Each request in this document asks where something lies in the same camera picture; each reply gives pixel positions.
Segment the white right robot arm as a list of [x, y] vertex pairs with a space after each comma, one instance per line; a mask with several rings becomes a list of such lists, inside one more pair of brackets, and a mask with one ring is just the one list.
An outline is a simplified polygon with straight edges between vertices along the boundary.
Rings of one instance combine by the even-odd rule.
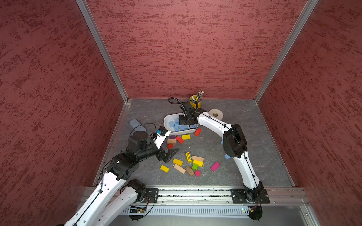
[[247, 140], [242, 128], [237, 123], [223, 122], [202, 108], [194, 108], [189, 102], [181, 102], [183, 115], [179, 116], [181, 125], [198, 124], [204, 126], [223, 140], [223, 149], [236, 163], [243, 179], [244, 196], [249, 203], [258, 203], [264, 186], [257, 177], [248, 156]]

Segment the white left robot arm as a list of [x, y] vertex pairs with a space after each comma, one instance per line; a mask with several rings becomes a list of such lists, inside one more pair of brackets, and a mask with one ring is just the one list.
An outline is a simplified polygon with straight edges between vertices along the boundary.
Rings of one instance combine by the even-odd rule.
[[161, 146], [170, 135], [165, 127], [152, 135], [137, 131], [128, 138], [126, 150], [113, 157], [101, 182], [77, 213], [68, 220], [67, 226], [108, 226], [117, 216], [135, 201], [145, 198], [146, 186], [129, 177], [138, 169], [139, 163], [155, 156], [167, 163], [177, 150], [166, 152]]

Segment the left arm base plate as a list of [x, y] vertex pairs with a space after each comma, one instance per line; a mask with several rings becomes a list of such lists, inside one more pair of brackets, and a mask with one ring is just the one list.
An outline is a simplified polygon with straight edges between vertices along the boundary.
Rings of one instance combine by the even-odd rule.
[[135, 203], [141, 203], [146, 205], [147, 203], [157, 203], [159, 195], [158, 188], [146, 188], [145, 195], [140, 200], [135, 201]]

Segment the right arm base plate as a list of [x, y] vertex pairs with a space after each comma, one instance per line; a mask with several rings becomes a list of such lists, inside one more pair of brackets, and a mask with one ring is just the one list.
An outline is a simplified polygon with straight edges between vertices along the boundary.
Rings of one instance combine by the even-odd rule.
[[270, 199], [267, 191], [262, 189], [231, 189], [231, 197], [234, 204], [269, 204]]

